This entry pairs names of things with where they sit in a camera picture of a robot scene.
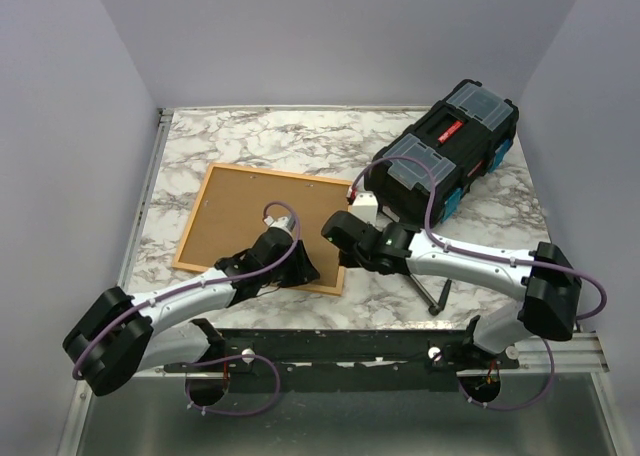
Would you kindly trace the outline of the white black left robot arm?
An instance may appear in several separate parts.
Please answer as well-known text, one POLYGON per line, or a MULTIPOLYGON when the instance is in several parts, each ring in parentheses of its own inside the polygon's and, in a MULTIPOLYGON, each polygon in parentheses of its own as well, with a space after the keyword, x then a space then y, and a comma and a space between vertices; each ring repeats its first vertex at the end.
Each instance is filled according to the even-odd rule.
POLYGON ((114 392, 142 368, 151 340, 202 313, 256 297, 264 286, 294 287, 319 279, 301 239, 270 227, 252 247, 218 259, 202 274, 146 293, 105 290, 70 330, 62 347, 72 378, 97 396, 114 392))

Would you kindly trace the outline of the orange wooden picture frame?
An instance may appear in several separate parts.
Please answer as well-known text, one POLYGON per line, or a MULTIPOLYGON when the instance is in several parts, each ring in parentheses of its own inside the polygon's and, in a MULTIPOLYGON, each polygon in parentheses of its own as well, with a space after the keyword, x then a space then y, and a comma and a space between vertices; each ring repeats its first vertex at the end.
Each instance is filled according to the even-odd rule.
POLYGON ((222 258, 249 248, 266 229, 263 208, 281 201, 295 210, 301 239, 320 278, 302 291, 339 296, 345 269, 338 250, 321 236, 331 215, 348 208, 346 180, 239 165, 209 166, 187 220, 172 267, 202 273, 222 258))

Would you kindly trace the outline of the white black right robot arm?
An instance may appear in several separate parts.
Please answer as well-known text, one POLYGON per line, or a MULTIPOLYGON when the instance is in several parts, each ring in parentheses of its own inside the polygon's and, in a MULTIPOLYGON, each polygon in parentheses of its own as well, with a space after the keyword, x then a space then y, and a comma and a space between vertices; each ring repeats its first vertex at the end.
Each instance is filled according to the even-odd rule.
POLYGON ((534 251, 494 249, 390 223, 378 230, 347 211, 321 230, 340 251, 340 263, 381 275, 437 276, 488 288, 509 297, 493 313, 473 318, 460 355, 480 368, 507 347, 537 336, 569 341, 582 282, 562 251, 541 242, 534 251))

